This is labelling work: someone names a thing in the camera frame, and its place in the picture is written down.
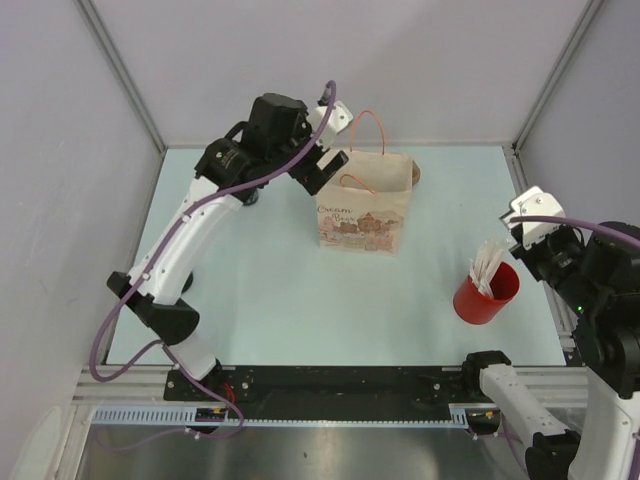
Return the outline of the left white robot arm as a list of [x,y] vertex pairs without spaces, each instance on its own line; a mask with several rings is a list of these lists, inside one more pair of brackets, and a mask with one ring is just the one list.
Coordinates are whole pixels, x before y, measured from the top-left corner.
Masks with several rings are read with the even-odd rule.
[[317,106],[265,93],[248,119],[209,144],[194,177],[161,237],[127,272],[114,272],[107,286],[168,349],[187,373],[186,387],[197,398],[221,387],[218,360],[198,332],[199,313],[182,298],[199,255],[222,220],[256,202],[260,189],[288,174],[316,195],[348,161],[343,151],[326,156],[354,116],[327,87]]

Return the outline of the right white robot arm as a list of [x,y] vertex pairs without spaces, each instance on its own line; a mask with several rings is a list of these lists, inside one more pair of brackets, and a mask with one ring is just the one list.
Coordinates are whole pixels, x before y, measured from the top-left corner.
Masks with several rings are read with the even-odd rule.
[[577,317],[573,331],[586,367],[582,431],[557,420],[523,385],[501,351],[470,353],[461,388],[491,400],[522,443],[531,479],[636,479],[639,476],[639,229],[623,222],[556,219],[524,244],[512,229],[511,255],[546,283]]

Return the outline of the paper takeout bag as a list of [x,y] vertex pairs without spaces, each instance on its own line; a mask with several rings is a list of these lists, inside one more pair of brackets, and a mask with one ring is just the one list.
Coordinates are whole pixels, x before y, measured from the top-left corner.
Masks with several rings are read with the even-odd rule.
[[380,130],[378,151],[354,148],[361,118],[351,127],[347,164],[315,195],[319,246],[349,252],[397,253],[413,193],[413,158],[387,150],[378,115],[369,110]]

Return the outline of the tall black tumbler cup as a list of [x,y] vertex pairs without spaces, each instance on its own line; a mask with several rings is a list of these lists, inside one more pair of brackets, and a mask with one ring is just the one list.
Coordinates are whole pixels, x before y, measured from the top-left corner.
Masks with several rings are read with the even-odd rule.
[[254,190],[243,202],[244,206],[252,206],[254,204],[256,204],[259,200],[260,197],[260,191],[259,190]]

